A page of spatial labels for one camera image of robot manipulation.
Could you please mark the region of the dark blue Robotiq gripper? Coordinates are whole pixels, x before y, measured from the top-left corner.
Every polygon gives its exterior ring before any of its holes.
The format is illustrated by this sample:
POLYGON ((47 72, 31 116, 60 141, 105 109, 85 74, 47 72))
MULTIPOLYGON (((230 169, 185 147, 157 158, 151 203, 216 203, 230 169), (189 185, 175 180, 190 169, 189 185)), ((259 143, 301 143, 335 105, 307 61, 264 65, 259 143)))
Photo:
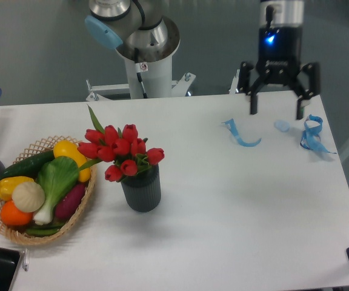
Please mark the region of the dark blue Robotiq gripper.
POLYGON ((258 78, 250 84, 254 69, 252 63, 242 62, 239 68, 238 91, 250 98, 251 115, 258 112, 258 92, 264 85, 287 86, 296 94, 297 120, 304 117, 304 107, 310 99, 321 93, 320 63, 311 62, 301 66, 301 42, 301 26, 262 26, 259 29, 258 78), (299 80, 301 73, 307 76, 307 88, 299 80))

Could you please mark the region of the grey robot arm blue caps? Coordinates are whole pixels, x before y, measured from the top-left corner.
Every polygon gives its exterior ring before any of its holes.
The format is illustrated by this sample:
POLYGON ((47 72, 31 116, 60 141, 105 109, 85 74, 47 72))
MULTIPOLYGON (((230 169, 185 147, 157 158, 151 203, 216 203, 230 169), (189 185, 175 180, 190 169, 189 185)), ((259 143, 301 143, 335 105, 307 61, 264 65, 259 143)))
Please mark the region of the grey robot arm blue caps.
MULTIPOLYGON (((133 99, 187 96, 195 75, 172 78, 172 57, 180 36, 176 24, 155 1, 90 1, 85 19, 89 34, 123 58, 133 99)), ((258 61, 242 62, 232 93, 250 100, 258 111, 258 92, 265 85, 288 87, 297 96, 301 119, 310 99, 321 92, 320 66, 301 63, 303 1, 261 1, 258 61)))

